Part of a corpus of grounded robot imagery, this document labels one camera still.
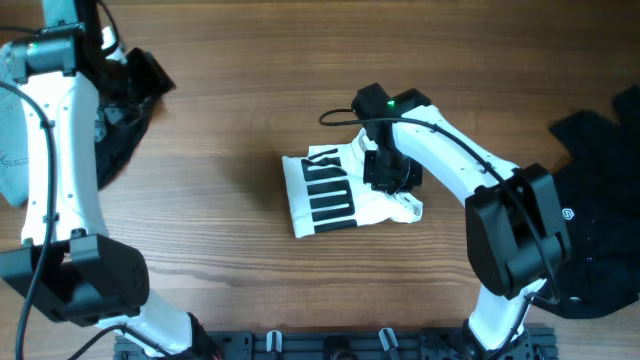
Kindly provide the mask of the white t-shirt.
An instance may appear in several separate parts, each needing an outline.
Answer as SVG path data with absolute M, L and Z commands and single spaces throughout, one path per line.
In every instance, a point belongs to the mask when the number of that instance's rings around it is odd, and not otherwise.
M 415 223 L 423 203 L 409 193 L 374 191 L 363 180 L 365 152 L 377 145 L 361 130 L 349 143 L 314 145 L 282 158 L 294 235 L 303 238 L 386 220 Z

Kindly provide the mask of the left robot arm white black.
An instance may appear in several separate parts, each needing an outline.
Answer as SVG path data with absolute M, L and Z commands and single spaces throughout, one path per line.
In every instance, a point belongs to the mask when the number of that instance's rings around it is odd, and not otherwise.
M 24 300 L 15 355 L 29 315 L 115 332 L 119 357 L 212 359 L 214 341 L 197 318 L 153 292 L 142 253 L 112 239 L 98 197 L 95 123 L 108 105 L 142 109 L 173 84 L 154 57 L 123 53 L 101 1 L 46 1 L 45 25 L 11 41 L 2 88 L 23 106 L 28 205 L 18 249 L 1 276 Z

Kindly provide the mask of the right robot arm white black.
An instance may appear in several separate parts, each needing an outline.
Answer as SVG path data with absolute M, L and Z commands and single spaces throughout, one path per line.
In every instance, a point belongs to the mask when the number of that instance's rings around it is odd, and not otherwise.
M 468 355 L 512 349 L 529 307 L 559 302 L 556 272 L 571 253 L 551 174 L 490 154 L 416 89 L 391 97 L 372 84 L 351 109 L 377 146 L 365 153 L 365 184 L 396 195 L 419 186 L 428 170 L 464 207 L 467 256 L 482 284 L 466 323 Z

